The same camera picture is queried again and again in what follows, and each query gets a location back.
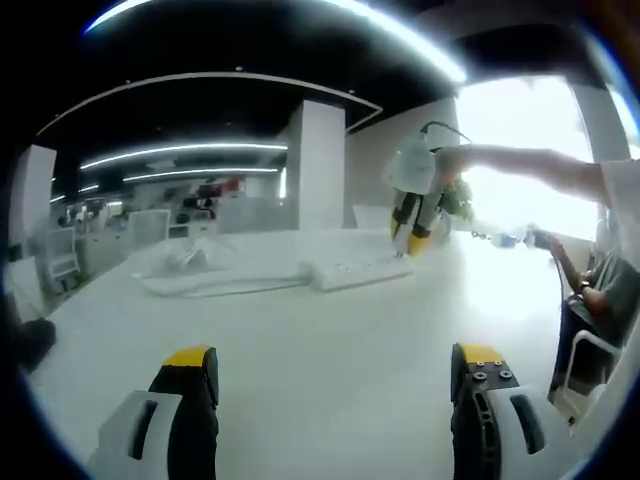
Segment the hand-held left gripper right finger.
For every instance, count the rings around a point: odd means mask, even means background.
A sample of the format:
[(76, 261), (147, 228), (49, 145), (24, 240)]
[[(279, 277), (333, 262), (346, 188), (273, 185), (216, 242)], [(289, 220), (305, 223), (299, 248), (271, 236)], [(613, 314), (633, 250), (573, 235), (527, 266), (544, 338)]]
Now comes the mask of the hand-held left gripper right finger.
[(450, 385), (455, 479), (560, 479), (571, 469), (564, 417), (493, 348), (454, 344)]

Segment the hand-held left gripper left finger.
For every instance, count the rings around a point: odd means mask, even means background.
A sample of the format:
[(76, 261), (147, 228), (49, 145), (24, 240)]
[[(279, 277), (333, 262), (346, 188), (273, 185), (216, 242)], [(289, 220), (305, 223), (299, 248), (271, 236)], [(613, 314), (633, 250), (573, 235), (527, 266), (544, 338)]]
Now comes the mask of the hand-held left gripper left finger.
[(131, 392), (98, 430), (94, 479), (214, 479), (218, 359), (211, 346), (175, 352), (146, 390)]

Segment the person's right hand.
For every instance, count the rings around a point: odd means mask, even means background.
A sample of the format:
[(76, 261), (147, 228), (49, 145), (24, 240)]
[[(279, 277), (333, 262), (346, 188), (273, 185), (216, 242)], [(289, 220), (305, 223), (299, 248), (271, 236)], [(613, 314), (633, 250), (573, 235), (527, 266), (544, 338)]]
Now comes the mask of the person's right hand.
[(440, 147), (434, 151), (436, 170), (443, 178), (455, 178), (467, 163), (470, 144)]

